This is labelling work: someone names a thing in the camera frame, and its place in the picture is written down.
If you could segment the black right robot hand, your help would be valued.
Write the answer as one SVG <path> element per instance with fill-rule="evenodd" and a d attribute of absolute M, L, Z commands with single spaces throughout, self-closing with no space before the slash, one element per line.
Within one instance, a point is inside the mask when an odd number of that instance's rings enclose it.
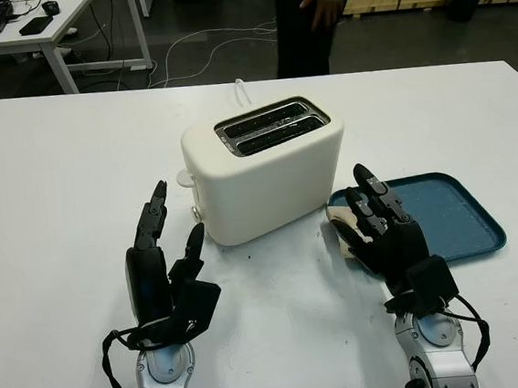
<path fill-rule="evenodd" d="M 356 260 L 382 276 L 396 297 L 411 290 L 406 272 L 429 256 L 428 245 L 395 190 L 360 163 L 353 171 L 358 187 L 347 187 L 344 199 L 355 221 L 336 217 L 330 222 Z"/>

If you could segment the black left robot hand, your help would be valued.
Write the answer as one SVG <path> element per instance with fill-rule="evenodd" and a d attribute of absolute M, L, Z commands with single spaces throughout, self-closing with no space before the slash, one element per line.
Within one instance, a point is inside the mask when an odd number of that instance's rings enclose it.
<path fill-rule="evenodd" d="M 125 256 L 132 312 L 141 326 L 169 317 L 184 282 L 188 278 L 196 279 L 204 265 L 200 257 L 205 226 L 196 224 L 186 241 L 184 257 L 167 268 L 163 250 L 158 246 L 167 215 L 166 194 L 167 182 L 162 180 L 143 206 L 133 245 Z"/>

